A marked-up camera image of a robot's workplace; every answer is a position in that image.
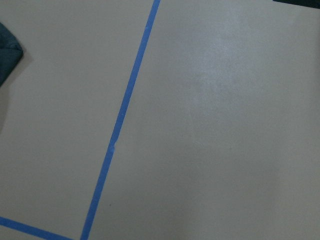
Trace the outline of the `black graphic t-shirt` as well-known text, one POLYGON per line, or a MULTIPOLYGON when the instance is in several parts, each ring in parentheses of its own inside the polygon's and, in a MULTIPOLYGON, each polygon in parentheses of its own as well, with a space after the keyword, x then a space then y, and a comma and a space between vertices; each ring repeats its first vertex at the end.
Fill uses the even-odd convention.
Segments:
POLYGON ((0 24, 0 85, 15 69, 24 55, 18 39, 1 23, 0 24))

